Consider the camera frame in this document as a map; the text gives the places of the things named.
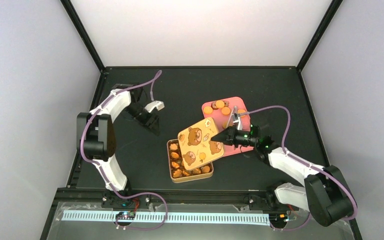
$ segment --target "black platform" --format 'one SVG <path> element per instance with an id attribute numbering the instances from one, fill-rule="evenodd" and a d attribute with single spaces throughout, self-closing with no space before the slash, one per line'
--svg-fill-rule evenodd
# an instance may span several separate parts
<path id="1" fill-rule="evenodd" d="M 160 136 L 155 136 L 132 121 L 128 114 L 114 122 L 117 139 L 116 158 L 136 190 L 248 191 L 265 190 L 279 181 L 298 183 L 291 177 L 259 161 L 253 152 L 223 157 L 213 162 L 211 178 L 173 183 L 169 175 L 167 141 L 203 119 L 205 102 L 238 96 L 249 111 L 282 105 L 289 109 L 291 126 L 286 147 L 315 164 L 327 165 L 309 108 L 305 89 L 295 67 L 107 67 L 99 102 L 119 83 L 143 83 L 152 79 L 158 69 L 161 77 L 154 84 L 154 97 L 165 104 L 158 114 Z M 280 143 L 287 123 L 282 109 L 251 115 L 259 125 Z M 82 163 L 77 188 L 104 188 L 96 168 Z"/>

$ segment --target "white robotic arm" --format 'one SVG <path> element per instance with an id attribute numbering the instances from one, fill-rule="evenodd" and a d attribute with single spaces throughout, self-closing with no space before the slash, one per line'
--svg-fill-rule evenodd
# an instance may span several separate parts
<path id="1" fill-rule="evenodd" d="M 142 107 L 137 101 L 139 100 L 140 90 L 134 90 L 136 94 L 131 96 L 131 91 L 123 91 L 113 89 L 109 96 L 103 101 L 104 107 L 98 106 L 89 113 L 80 113 L 77 116 L 77 138 L 79 133 L 86 126 L 88 118 L 96 113 L 94 119 L 95 124 L 91 124 L 88 135 L 85 139 L 84 152 L 92 159 L 92 164 L 97 168 L 99 174 L 105 181 L 105 187 L 108 190 L 122 191 L 127 184 L 127 177 L 123 174 L 119 163 L 116 159 L 115 147 L 116 139 L 114 136 L 113 122 L 123 110 L 127 110 L 134 119 L 149 128 L 153 132 L 158 131 L 158 116 L 152 114 L 154 110 L 164 108 L 162 101 L 152 101 L 145 107 Z"/>
<path id="2" fill-rule="evenodd" d="M 281 183 L 274 186 L 273 193 L 268 194 L 273 197 L 266 199 L 270 206 L 280 203 L 307 210 L 325 227 L 353 214 L 356 209 L 355 200 L 337 167 L 313 164 L 289 152 L 274 143 L 270 136 L 261 137 L 258 126 L 251 125 L 250 131 L 230 126 L 211 140 L 235 147 L 252 146 L 264 163 L 288 174 L 302 185 Z"/>

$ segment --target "cookie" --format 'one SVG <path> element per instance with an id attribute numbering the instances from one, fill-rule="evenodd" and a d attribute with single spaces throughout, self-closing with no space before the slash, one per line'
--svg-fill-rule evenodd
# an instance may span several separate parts
<path id="1" fill-rule="evenodd" d="M 190 173 L 189 171 L 186 171 L 186 170 L 183 170 L 181 173 L 182 173 L 184 176 L 186 176 L 186 177 L 188 177 L 188 176 L 191 175 L 191 173 Z"/>
<path id="2" fill-rule="evenodd" d="M 217 100 L 217 101 L 215 101 L 215 106 L 216 106 L 218 109 L 224 108 L 224 107 L 225 107 L 225 102 L 222 101 L 222 100 Z"/>
<path id="3" fill-rule="evenodd" d="M 207 173 L 209 173 L 210 170 L 211 170 L 211 168 L 210 168 L 209 166 L 203 166 L 203 167 L 201 167 L 201 171 L 202 171 L 203 174 L 207 174 Z"/>
<path id="4" fill-rule="evenodd" d="M 178 149 L 178 145 L 176 143 L 170 144 L 170 150 L 176 151 Z"/>
<path id="5" fill-rule="evenodd" d="M 177 154 L 176 152 L 172 152 L 172 153 L 170 153 L 170 156 L 172 157 L 172 158 L 174 158 L 174 159 L 178 159 L 180 156 L 179 156 L 179 154 Z"/>
<path id="6" fill-rule="evenodd" d="M 245 109 L 239 109 L 238 111 L 237 111 L 237 114 L 243 114 L 243 113 L 246 113 L 247 111 L 245 111 Z"/>
<path id="7" fill-rule="evenodd" d="M 212 114 L 213 113 L 213 108 L 210 106 L 204 107 L 204 113 L 205 114 Z"/>
<path id="8" fill-rule="evenodd" d="M 231 114 L 231 109 L 228 108 L 227 106 L 225 106 L 225 107 L 223 107 L 223 108 L 221 109 L 221 113 L 222 113 L 223 115 L 228 116 L 229 114 Z"/>
<path id="9" fill-rule="evenodd" d="M 195 168 L 194 170 L 192 170 L 192 173 L 195 175 L 201 174 L 201 169 Z"/>
<path id="10" fill-rule="evenodd" d="M 174 169 L 178 169 L 178 168 L 180 168 L 180 164 L 177 163 L 177 162 L 175 162 L 175 161 L 172 161 L 172 162 L 171 162 L 171 166 L 172 166 Z"/>
<path id="11" fill-rule="evenodd" d="M 215 102 L 215 101 L 213 101 L 213 102 L 211 103 L 211 108 L 214 109 L 214 110 L 219 109 L 219 108 L 216 106 L 216 102 Z"/>
<path id="12" fill-rule="evenodd" d="M 182 170 L 177 169 L 173 172 L 173 178 L 179 178 L 180 176 L 182 176 Z"/>

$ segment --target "pink tray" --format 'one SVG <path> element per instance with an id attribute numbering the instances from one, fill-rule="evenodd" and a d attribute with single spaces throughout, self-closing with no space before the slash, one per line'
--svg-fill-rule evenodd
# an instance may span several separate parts
<path id="1" fill-rule="evenodd" d="M 234 97 L 230 97 L 230 98 L 226 98 L 226 99 L 218 99 L 218 100 L 228 101 L 229 102 L 230 111 L 233 110 L 234 106 L 237 106 L 238 110 L 239 109 L 244 109 L 245 111 L 248 112 L 247 108 L 245 107 L 244 101 L 242 100 L 242 98 L 240 98 L 238 96 L 234 96 Z M 217 126 L 218 132 L 221 132 L 221 131 L 224 130 L 223 124 L 229 120 L 229 115 L 227 115 L 227 116 L 223 115 L 222 111 L 220 109 L 212 111 L 211 114 L 205 114 L 204 113 L 204 108 L 206 106 L 210 106 L 211 107 L 211 103 L 212 102 L 214 102 L 214 101 L 209 101 L 209 102 L 204 103 L 202 105 L 202 107 L 201 107 L 201 110 L 202 110 L 202 113 L 204 114 L 204 118 L 212 117 L 214 119 L 214 122 L 215 122 L 215 125 Z M 250 116 L 246 115 L 246 116 L 242 117 L 241 121 L 242 121 L 242 125 L 243 125 L 242 129 L 244 131 L 249 131 L 250 130 L 250 125 L 251 125 L 251 118 L 250 118 Z M 223 155 L 223 157 L 234 155 L 234 154 L 240 154 L 241 151 L 243 153 L 244 152 L 248 152 L 248 151 L 251 151 L 253 149 L 252 146 L 242 147 L 241 149 L 240 149 L 240 147 L 241 146 L 239 146 L 238 148 L 235 149 L 234 146 L 224 145 L 224 155 Z"/>

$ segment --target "purple cable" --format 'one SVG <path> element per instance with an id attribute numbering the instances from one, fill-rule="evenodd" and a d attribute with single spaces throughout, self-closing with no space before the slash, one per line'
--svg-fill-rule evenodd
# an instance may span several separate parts
<path id="1" fill-rule="evenodd" d="M 153 77 L 153 79 L 147 81 L 147 82 L 144 82 L 142 84 L 139 84 L 139 85 L 135 85 L 135 86 L 131 86 L 131 87 L 128 87 L 128 88 L 125 88 L 125 89 L 121 89 L 120 91 L 117 91 L 115 93 L 115 95 L 119 95 L 123 92 L 126 92 L 126 91 L 129 91 L 129 90 L 132 90 L 132 89 L 137 89 L 137 88 L 140 88 L 140 87 L 143 87 L 145 85 L 148 85 L 148 84 L 152 84 L 151 85 L 151 90 L 150 90 L 150 95 L 151 95 L 151 99 L 152 101 L 154 101 L 154 95 L 152 93 L 152 89 L 153 89 L 153 86 L 154 86 L 154 82 L 155 80 L 157 80 L 161 74 L 163 73 L 163 71 L 159 70 L 155 76 Z M 162 220 L 162 222 L 155 226 L 155 227 L 150 227 L 150 228 L 142 228 L 142 227 L 132 227 L 132 226 L 126 226 L 125 228 L 126 229 L 132 229 L 132 230 L 144 230 L 144 231 L 148 231 L 148 230 L 154 230 L 154 229 L 157 229 L 159 227 L 161 227 L 164 222 L 167 220 L 168 218 L 168 208 L 167 208 L 167 203 L 166 203 L 166 200 L 159 194 L 157 193 L 154 193 L 154 192 L 142 192 L 142 193 L 138 193 L 138 194 L 135 194 L 135 195 L 132 195 L 132 196 L 122 196 L 117 190 L 116 188 L 113 186 L 112 183 L 110 183 L 107 175 L 105 174 L 105 172 L 103 171 L 102 167 L 100 166 L 99 162 L 97 161 L 94 161 L 92 159 L 89 159 L 86 157 L 85 155 L 85 149 L 84 149 L 84 145 L 85 145 L 85 138 L 86 138 L 86 133 L 88 132 L 88 129 L 89 127 L 91 126 L 92 124 L 92 121 L 94 120 L 94 118 L 98 115 L 99 112 L 101 112 L 101 109 L 105 108 L 105 106 L 115 97 L 115 95 L 111 94 L 109 95 L 99 106 L 100 108 L 98 108 L 94 113 L 93 115 L 89 118 L 89 120 L 87 121 L 86 123 L 86 126 L 84 127 L 84 130 L 83 130 L 83 134 L 81 135 L 81 139 L 80 139 L 80 154 L 81 154 L 81 157 L 88 163 L 91 163 L 91 164 L 96 164 L 98 167 L 99 167 L 99 172 L 102 174 L 102 177 L 105 181 L 106 184 L 109 184 L 109 186 L 111 187 L 111 189 L 114 191 L 114 193 L 121 199 L 131 199 L 131 198 L 135 198 L 135 197 L 138 197 L 138 196 L 141 196 L 141 195 L 154 195 L 154 196 L 157 196 L 159 197 L 162 202 L 164 203 L 164 206 L 165 206 L 165 217 L 164 219 Z"/>
<path id="2" fill-rule="evenodd" d="M 270 227 L 271 227 L 273 230 L 280 230 L 280 231 L 287 231 L 287 232 L 290 232 L 290 231 L 295 231 L 295 230 L 298 230 L 298 229 L 303 228 L 305 225 L 309 224 L 310 219 L 311 219 L 311 214 L 308 213 L 308 216 L 307 216 L 307 219 L 305 220 L 305 222 L 302 223 L 301 225 L 297 226 L 297 227 L 294 227 L 294 228 L 288 228 L 288 229 L 284 229 L 284 228 L 276 228 L 275 226 L 273 226 L 273 224 L 272 224 L 271 222 L 270 222 Z"/>
<path id="3" fill-rule="evenodd" d="M 327 178 L 329 178 L 330 180 L 332 180 L 344 193 L 345 195 L 349 198 L 349 200 L 351 201 L 351 204 L 352 204 L 352 209 L 353 209 L 353 212 L 352 212 L 352 215 L 349 216 L 349 217 L 344 217 L 342 218 L 343 220 L 352 220 L 352 219 L 355 219 L 356 216 L 357 216 L 357 203 L 356 203 L 356 200 L 354 200 L 354 197 L 351 195 L 350 191 L 348 191 L 348 189 L 345 188 L 344 185 L 342 185 L 336 178 L 334 178 L 332 175 L 330 175 L 329 173 L 323 171 L 322 169 L 319 169 L 318 167 L 315 167 L 313 165 L 310 165 L 308 163 L 306 163 L 305 161 L 302 161 L 301 159 L 299 159 L 298 157 L 296 157 L 293 153 L 288 153 L 286 148 L 285 148 L 285 139 L 286 139 L 286 136 L 288 134 L 288 131 L 289 131 L 289 126 L 291 125 L 291 113 L 289 112 L 289 110 L 284 107 L 284 106 L 280 106 L 280 105 L 274 105 L 274 106 L 266 106 L 266 107 L 262 107 L 262 108 L 259 108 L 257 110 L 254 110 L 254 111 L 248 111 L 248 112 L 244 112 L 244 113 L 241 113 L 241 114 L 238 114 L 239 116 L 242 116 L 242 115 L 249 115 L 249 114 L 253 114 L 253 113 L 256 113 L 256 112 L 260 112 L 260 111 L 264 111 L 264 110 L 268 110 L 268 109 L 283 109 L 285 110 L 286 114 L 287 114 L 287 124 L 286 124 L 286 128 L 285 128 L 285 131 L 283 133 L 283 136 L 282 136 L 282 143 L 281 143 L 281 146 L 282 146 L 282 150 L 285 154 L 289 155 L 292 159 L 294 159 L 295 161 L 303 164 L 304 166 L 308 167 L 308 168 L 311 168 L 323 175 L 325 175 Z"/>

